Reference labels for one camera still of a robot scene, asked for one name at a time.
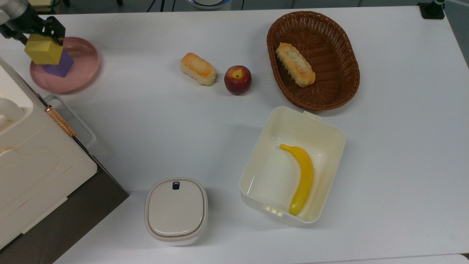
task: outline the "pink plate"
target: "pink plate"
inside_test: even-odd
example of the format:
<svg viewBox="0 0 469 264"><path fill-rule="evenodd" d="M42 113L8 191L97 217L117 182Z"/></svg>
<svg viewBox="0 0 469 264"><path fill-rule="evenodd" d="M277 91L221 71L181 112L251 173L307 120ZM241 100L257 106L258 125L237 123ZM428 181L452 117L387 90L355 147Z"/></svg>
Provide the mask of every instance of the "pink plate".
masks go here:
<svg viewBox="0 0 469 264"><path fill-rule="evenodd" d="M31 62L30 74L34 83L51 93L70 93L84 88L99 68L99 56L93 44L76 37L66 37L63 48L73 59L72 68L62 78L46 73L41 65Z"/></svg>

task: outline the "white table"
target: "white table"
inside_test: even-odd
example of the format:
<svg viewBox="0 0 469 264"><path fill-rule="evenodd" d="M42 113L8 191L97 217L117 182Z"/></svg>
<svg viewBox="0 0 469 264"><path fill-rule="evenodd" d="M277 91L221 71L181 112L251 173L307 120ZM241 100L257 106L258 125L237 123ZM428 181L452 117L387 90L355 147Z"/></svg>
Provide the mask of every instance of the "white table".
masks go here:
<svg viewBox="0 0 469 264"><path fill-rule="evenodd" d="M327 262L327 264L467 264L469 260L462 255L416 256L386 259Z"/></svg>
<svg viewBox="0 0 469 264"><path fill-rule="evenodd" d="M361 72L347 105L317 112L347 143L317 222L291 228L241 201L238 181L270 112L289 103L270 68L266 35L291 10L64 15L89 40L101 71L63 98L98 136L91 151L130 197L57 263L312 263L469 252L469 70L446 19L418 7L316 11L347 32ZM179 71L194 52L219 77ZM0 56L31 85L22 45ZM251 90L223 75L248 67ZM144 200L157 181L190 177L209 196L209 223L190 247L153 239Z"/></svg>

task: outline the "yellow cube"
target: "yellow cube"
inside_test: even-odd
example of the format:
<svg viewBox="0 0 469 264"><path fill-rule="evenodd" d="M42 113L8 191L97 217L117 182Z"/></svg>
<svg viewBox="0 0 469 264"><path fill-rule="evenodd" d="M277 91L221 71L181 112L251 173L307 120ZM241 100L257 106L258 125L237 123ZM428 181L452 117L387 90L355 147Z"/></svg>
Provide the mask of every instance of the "yellow cube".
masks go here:
<svg viewBox="0 0 469 264"><path fill-rule="evenodd" d="M31 34L24 51L35 64L58 65L63 46L57 44L52 38Z"/></svg>

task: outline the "white lidded container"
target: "white lidded container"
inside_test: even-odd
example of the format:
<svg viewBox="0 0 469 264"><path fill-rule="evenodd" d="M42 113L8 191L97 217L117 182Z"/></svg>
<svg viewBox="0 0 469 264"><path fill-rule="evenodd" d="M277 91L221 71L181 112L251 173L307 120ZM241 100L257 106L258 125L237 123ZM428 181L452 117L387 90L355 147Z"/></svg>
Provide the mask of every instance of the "white lidded container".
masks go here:
<svg viewBox="0 0 469 264"><path fill-rule="evenodd" d="M300 167L280 144L303 148L310 156L314 178L303 210L288 209L300 182ZM288 225L300 227L315 222L331 188L345 146L345 134L309 112L303 114L277 107L254 147L241 177L242 200L250 207Z"/></svg>
<svg viewBox="0 0 469 264"><path fill-rule="evenodd" d="M193 243L207 222L207 193L189 178L162 180L149 190L145 224L150 235L173 246Z"/></svg>

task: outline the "bread roll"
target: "bread roll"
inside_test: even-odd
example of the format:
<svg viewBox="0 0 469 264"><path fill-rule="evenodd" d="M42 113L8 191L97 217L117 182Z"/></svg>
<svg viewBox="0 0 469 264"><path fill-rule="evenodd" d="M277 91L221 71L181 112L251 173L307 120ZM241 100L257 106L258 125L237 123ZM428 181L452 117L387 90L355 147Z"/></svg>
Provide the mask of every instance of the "bread roll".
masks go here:
<svg viewBox="0 0 469 264"><path fill-rule="evenodd" d="M194 53L187 53L182 58L181 71L191 76L202 85L213 84L217 76L215 68Z"/></svg>
<svg viewBox="0 0 469 264"><path fill-rule="evenodd" d="M288 43L280 43L275 53L296 84L300 87L306 87L314 83L316 74L311 69L311 65L294 46Z"/></svg>

